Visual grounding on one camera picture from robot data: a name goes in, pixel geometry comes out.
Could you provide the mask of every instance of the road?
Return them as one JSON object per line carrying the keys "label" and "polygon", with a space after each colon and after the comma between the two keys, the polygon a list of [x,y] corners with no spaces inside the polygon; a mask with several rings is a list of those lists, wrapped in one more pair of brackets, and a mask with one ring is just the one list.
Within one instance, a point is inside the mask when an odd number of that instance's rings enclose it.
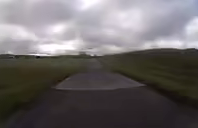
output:
{"label": "road", "polygon": [[10,128],[175,128],[178,106],[97,60],[45,93]]}

